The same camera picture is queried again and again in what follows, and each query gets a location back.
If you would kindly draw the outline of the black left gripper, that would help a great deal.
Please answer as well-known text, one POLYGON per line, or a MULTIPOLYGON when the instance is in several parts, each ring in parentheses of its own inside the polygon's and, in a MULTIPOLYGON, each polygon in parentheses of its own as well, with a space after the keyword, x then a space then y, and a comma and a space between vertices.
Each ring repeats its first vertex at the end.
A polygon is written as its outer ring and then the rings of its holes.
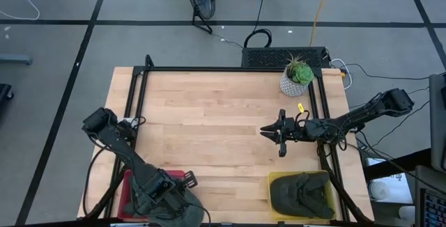
POLYGON ((153 207, 186 207, 191 202, 186 192, 198 185, 192 171, 174 171, 171 176, 165 170, 157 170, 153 182, 153 207))

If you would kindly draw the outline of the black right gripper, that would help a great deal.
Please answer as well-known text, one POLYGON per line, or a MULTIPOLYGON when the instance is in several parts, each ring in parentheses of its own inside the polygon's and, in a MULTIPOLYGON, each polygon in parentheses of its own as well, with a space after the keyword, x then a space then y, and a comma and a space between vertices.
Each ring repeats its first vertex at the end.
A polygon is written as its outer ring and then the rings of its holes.
POLYGON ((305 113, 307 113, 306 110, 298 113, 295 117, 286 117, 286 111, 280 109, 278 120, 261 128, 262 136, 279 145, 279 157, 286 155, 286 141, 296 142, 303 136, 303 129, 299 126, 298 119, 305 113))

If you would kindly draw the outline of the potted green plant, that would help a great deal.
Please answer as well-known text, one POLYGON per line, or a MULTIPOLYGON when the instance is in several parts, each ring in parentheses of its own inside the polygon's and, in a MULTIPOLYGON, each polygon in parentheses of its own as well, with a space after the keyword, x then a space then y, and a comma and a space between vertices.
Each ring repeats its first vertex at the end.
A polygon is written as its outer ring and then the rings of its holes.
POLYGON ((308 84, 295 83, 292 79, 289 78, 288 73, 288 68, 285 68, 279 82, 281 91, 283 92, 283 94, 289 97, 297 97, 302 95, 307 90, 308 84))

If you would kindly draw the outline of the red plastic tray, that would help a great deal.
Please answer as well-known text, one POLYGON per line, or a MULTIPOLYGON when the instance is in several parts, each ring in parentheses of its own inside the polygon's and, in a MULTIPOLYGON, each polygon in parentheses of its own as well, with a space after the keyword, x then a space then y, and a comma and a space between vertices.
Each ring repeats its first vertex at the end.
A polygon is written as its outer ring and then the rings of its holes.
MULTIPOLYGON (((121 199, 119 201, 119 207, 118 207, 118 217, 120 219, 133 219, 131 217, 128 217, 123 212, 123 206, 125 204, 125 201, 127 199, 127 192, 126 189, 127 181, 130 176, 133 178, 133 189, 135 196, 137 197, 138 205, 140 203, 144 203, 146 199, 148 199, 149 205, 153 205, 153 182, 154 182, 154 176, 157 173, 157 170, 164 170, 164 169, 151 169, 149 171, 127 171, 124 176, 124 185, 121 191, 121 199)), ((171 174, 171 176, 174 176, 174 171, 178 170, 172 170, 167 171, 171 174)))

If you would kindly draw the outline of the green succulent plant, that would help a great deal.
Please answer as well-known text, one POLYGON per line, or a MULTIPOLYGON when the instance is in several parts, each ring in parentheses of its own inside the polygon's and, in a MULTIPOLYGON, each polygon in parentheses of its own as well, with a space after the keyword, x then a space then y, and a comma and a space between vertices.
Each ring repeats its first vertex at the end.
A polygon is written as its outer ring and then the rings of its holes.
POLYGON ((308 65, 297 65, 291 68, 291 79, 297 84, 307 85, 314 79, 314 73, 308 65))

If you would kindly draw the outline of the spiky air plant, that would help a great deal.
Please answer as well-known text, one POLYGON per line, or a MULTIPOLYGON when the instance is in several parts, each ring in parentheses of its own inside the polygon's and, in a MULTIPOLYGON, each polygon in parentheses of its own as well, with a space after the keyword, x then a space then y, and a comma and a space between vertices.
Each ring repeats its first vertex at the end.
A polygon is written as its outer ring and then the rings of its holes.
POLYGON ((286 69, 290 72, 294 71, 298 67, 304 66, 306 63, 303 61, 301 55, 291 55, 290 58, 288 58, 288 64, 286 65, 286 69))

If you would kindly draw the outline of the black desk beam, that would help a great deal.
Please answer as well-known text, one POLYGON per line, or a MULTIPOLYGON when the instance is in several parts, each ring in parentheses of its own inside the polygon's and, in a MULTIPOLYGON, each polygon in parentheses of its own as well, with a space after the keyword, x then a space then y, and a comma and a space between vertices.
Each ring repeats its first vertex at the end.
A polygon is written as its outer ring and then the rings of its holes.
POLYGON ((431 149, 427 148, 404 155, 389 161, 380 162, 363 168, 366 180, 374 180, 395 175, 397 173, 408 173, 414 171, 416 166, 431 167, 431 149))

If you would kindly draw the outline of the white plastic bag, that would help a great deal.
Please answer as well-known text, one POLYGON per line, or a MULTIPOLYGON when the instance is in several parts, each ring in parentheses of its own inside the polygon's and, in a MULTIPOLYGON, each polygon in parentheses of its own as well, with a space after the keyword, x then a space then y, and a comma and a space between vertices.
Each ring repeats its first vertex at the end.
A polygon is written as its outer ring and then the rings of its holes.
POLYGON ((367 188, 372 201, 413 204, 413 197, 405 173, 370 180, 367 188))

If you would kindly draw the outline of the grey monitor back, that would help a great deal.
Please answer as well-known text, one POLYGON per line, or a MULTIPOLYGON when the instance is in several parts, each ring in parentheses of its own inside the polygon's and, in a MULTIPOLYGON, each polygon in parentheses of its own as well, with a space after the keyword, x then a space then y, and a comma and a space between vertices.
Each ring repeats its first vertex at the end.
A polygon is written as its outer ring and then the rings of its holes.
POLYGON ((429 77, 431 165, 446 173, 446 76, 429 77))

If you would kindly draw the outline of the black chair base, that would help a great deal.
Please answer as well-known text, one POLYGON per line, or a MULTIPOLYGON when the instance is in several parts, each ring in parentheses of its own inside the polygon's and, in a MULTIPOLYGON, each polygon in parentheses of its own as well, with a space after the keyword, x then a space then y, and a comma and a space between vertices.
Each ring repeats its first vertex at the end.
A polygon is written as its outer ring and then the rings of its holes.
POLYGON ((12 86, 10 84, 0 84, 0 102, 14 98, 12 86))

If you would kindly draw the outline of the grey-blue table foot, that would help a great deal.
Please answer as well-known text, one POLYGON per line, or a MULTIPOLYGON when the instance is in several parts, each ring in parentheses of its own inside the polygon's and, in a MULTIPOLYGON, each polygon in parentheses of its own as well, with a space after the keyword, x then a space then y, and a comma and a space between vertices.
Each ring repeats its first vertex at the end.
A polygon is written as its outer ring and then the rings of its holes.
POLYGON ((25 65, 31 65, 33 60, 27 55, 10 55, 0 54, 0 63, 20 63, 25 65))

